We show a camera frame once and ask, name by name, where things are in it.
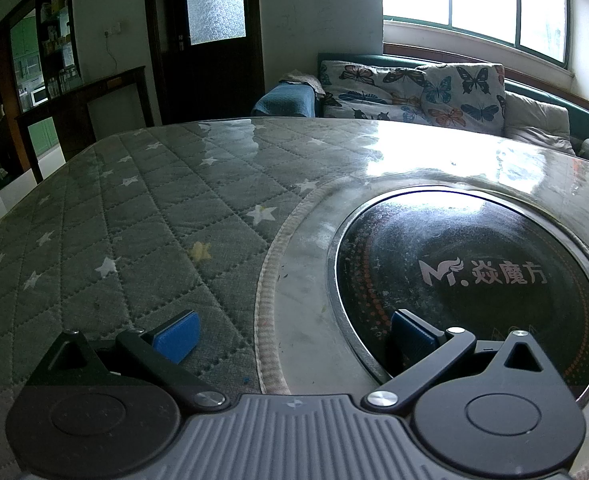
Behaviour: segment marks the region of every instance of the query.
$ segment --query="green cabinet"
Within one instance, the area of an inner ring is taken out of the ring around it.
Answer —
[[[17,59],[26,54],[23,43],[23,21],[17,23],[10,29],[10,44],[12,46],[12,59]]]
[[[36,156],[41,156],[59,143],[52,117],[28,126]]]
[[[12,59],[39,52],[39,38],[36,35],[36,16],[28,16],[10,29]]]
[[[36,16],[21,20],[23,23],[23,46],[26,55],[39,52],[39,38],[36,35]]]

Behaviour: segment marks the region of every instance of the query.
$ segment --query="wooden table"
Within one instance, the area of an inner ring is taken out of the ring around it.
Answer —
[[[31,124],[52,117],[63,157],[65,160],[70,160],[74,155],[94,142],[97,142],[97,137],[95,137],[92,122],[90,121],[88,103],[131,84],[136,85],[145,125],[147,127],[154,126],[148,88],[145,82],[145,66],[132,68],[119,74],[87,83],[31,108],[17,117],[16,120],[19,131],[21,132],[21,139],[26,148],[30,167],[37,183],[41,182],[44,178],[39,168],[39,161],[34,152],[28,127]]]

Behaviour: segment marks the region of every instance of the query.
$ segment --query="wall outlet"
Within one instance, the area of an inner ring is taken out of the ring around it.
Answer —
[[[110,28],[107,28],[106,30],[103,31],[103,35],[106,38],[109,38],[110,36],[113,36],[114,34],[121,34],[121,22],[116,22],[114,23],[114,25]]]

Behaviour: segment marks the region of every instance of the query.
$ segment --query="sofa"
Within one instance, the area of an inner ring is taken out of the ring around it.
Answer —
[[[383,67],[389,69],[407,68],[417,69],[426,66],[442,66],[437,63],[410,59],[398,56],[375,56],[368,54],[339,54],[339,53],[320,53],[317,59],[317,74],[319,79],[323,79],[321,69],[326,69],[328,62],[340,60],[347,63],[366,65],[370,67]],[[581,108],[569,101],[549,94],[547,92],[532,88],[521,83],[511,80],[504,81],[504,89],[507,94],[517,94],[525,98],[530,98],[539,103],[555,105],[567,110],[567,119],[569,120],[569,134],[573,139],[575,151],[580,143],[589,139],[589,111]],[[324,117],[327,116],[327,107],[324,115],[324,102],[315,97],[315,91],[306,84],[290,84],[281,82],[276,88],[264,95],[257,102],[253,110],[255,116],[300,116],[300,117]],[[503,116],[505,116],[505,106],[503,107]],[[377,119],[376,114],[367,116],[364,114],[361,118]]]

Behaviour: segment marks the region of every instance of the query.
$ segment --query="blue gripper pad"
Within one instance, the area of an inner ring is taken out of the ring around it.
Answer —
[[[391,332],[396,347],[412,364],[418,363],[439,348],[436,336],[400,312],[392,314]]]
[[[190,310],[146,333],[144,339],[164,357],[179,364],[199,342],[201,322]]]

